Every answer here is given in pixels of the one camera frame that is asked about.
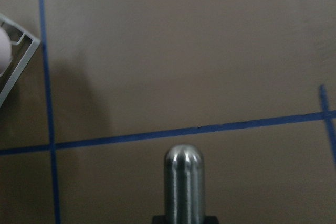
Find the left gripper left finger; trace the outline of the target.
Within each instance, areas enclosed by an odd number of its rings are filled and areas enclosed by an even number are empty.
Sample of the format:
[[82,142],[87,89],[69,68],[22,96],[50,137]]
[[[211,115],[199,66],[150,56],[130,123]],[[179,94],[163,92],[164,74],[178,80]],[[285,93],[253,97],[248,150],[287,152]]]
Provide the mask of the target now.
[[165,216],[164,215],[153,216],[153,224],[165,224]]

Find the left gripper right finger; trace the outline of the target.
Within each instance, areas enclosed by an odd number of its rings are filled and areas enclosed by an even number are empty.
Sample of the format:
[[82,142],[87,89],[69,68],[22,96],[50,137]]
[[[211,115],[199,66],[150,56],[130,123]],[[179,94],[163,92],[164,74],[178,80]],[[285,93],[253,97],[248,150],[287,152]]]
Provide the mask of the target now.
[[203,224],[218,224],[218,218],[216,216],[206,216]]

